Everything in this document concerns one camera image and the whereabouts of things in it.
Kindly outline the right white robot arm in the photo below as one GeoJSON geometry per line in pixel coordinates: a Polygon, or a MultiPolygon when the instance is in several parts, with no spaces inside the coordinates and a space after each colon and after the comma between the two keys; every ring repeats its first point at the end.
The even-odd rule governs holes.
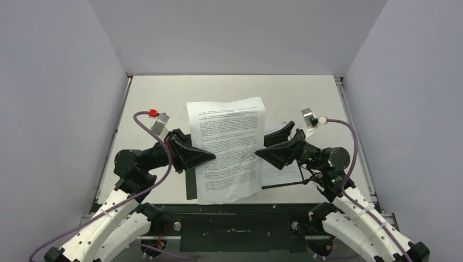
{"type": "Polygon", "coordinates": [[[429,248],[391,225],[351,180],[359,149],[354,128],[345,121],[326,117],[310,123],[309,131],[327,123],[346,126],[352,134],[353,154],[343,147],[318,148],[306,142],[308,133],[301,129],[291,140],[256,151],[259,158],[279,170],[297,162],[319,172],[310,181],[326,201],[308,213],[310,230],[339,239],[365,261],[429,261],[429,248]]]}

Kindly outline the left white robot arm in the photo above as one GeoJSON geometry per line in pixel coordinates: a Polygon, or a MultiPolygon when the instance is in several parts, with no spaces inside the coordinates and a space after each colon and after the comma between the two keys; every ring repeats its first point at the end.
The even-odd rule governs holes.
{"type": "Polygon", "coordinates": [[[111,261],[135,239],[158,234],[162,212],[144,199],[160,184],[150,171],[167,167],[181,173],[212,161],[216,156],[193,147],[179,129],[167,133],[146,150],[120,150],[114,173],[120,178],[100,209],[61,247],[50,248],[45,261],[111,261]]]}

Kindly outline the grey and black folder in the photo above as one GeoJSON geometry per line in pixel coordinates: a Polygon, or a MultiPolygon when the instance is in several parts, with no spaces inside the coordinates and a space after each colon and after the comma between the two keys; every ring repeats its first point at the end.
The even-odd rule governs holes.
{"type": "MultiPolygon", "coordinates": [[[[194,170],[187,170],[186,179],[186,199],[197,199],[197,183],[194,170]]],[[[291,186],[295,184],[307,184],[308,179],[304,178],[301,168],[297,162],[285,166],[282,170],[276,169],[267,162],[263,163],[262,189],[291,186]]]]}

